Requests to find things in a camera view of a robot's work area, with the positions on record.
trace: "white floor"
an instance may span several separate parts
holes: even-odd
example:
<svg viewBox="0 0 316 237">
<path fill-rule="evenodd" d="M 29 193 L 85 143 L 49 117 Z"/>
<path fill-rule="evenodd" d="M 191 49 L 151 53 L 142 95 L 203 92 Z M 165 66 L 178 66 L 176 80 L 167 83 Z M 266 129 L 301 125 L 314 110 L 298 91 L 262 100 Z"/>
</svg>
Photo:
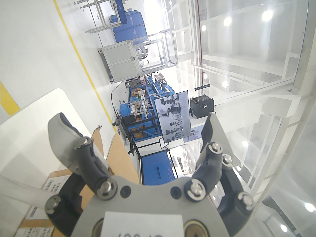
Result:
<svg viewBox="0 0 316 237">
<path fill-rule="evenodd" d="M 112 30 L 86 34 L 100 21 L 96 10 L 80 9 L 78 0 L 56 0 L 76 48 L 104 106 L 114 121 L 110 84 L 98 48 L 115 43 Z M 113 14 L 103 3 L 105 17 Z M 104 149 L 108 149 L 114 130 L 68 38 L 53 0 L 2 0 L 0 4 L 0 81 L 22 109 L 50 91 L 64 90 L 80 118 L 92 133 L 102 125 Z M 121 84 L 113 93 L 114 105 L 127 100 L 128 90 Z M 0 106 L 0 124 L 9 115 Z"/>
</svg>

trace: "white label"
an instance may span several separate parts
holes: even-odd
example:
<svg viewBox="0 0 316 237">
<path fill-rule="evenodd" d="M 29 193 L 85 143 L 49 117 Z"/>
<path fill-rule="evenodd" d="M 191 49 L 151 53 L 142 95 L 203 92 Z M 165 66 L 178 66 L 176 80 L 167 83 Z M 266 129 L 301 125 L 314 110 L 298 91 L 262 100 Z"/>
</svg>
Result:
<svg viewBox="0 0 316 237">
<path fill-rule="evenodd" d="M 64 175 L 59 177 L 48 178 L 46 184 L 42 188 L 45 191 L 54 192 L 55 194 L 59 193 L 60 189 L 67 181 L 70 175 Z M 42 209 L 32 206 L 30 211 L 28 212 L 26 220 L 38 220 L 38 219 L 48 219 L 46 212 Z"/>
<path fill-rule="evenodd" d="M 54 227 L 19 228 L 15 237 L 51 237 Z"/>
<path fill-rule="evenodd" d="M 101 237 L 183 237 L 182 215 L 106 212 Z"/>
</svg>

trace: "red pipe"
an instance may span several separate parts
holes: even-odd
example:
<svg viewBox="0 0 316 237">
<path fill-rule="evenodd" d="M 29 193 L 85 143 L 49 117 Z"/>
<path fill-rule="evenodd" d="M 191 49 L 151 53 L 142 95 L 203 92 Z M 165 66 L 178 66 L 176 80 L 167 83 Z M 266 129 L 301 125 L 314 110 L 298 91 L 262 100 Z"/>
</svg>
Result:
<svg viewBox="0 0 316 237">
<path fill-rule="evenodd" d="M 197 10 L 198 10 L 198 24 L 199 24 L 199 30 L 200 30 L 200 46 L 201 46 L 201 68 L 203 67 L 203 58 L 202 58 L 202 36 L 201 36 L 201 19 L 200 19 L 200 7 L 198 4 L 198 0 L 197 0 Z M 202 86 L 203 86 L 203 70 L 201 70 L 201 74 L 202 74 Z"/>
</svg>

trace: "cardboard flap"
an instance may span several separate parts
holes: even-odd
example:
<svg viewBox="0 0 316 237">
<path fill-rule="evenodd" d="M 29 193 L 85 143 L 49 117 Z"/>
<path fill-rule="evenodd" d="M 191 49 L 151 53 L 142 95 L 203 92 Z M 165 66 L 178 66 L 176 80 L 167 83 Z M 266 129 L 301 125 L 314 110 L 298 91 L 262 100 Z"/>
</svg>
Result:
<svg viewBox="0 0 316 237">
<path fill-rule="evenodd" d="M 100 129 L 101 127 L 98 127 L 93 132 L 92 139 L 102 155 L 104 155 Z M 106 161 L 113 175 L 122 176 L 135 184 L 139 184 L 138 173 L 118 133 L 115 133 L 112 139 Z"/>
</svg>

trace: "logo on blue machine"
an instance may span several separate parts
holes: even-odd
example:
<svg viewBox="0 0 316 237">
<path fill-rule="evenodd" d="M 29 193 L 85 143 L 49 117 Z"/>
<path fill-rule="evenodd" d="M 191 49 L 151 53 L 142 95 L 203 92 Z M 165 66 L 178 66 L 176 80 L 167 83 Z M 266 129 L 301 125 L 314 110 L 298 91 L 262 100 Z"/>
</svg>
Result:
<svg viewBox="0 0 316 237">
<path fill-rule="evenodd" d="M 160 175 L 159 167 L 156 167 L 156 171 L 157 171 L 158 179 L 161 179 L 161 175 Z"/>
</svg>

